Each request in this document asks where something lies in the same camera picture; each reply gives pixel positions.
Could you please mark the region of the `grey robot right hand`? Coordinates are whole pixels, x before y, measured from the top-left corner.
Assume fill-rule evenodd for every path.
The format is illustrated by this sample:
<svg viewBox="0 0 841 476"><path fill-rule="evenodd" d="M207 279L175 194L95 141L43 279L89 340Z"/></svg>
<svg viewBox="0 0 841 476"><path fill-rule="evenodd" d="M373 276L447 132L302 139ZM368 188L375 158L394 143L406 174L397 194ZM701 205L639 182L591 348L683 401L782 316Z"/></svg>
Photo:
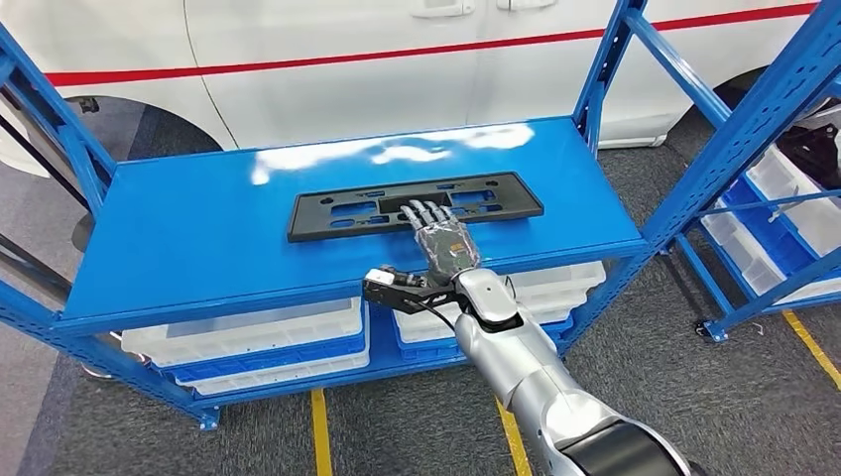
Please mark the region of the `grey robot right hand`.
<svg viewBox="0 0 841 476"><path fill-rule="evenodd" d="M466 225L448 206L411 199L400 209L413 227L416 242L425 255L430 280L447 286L460 273L479 267L478 247Z"/></svg>

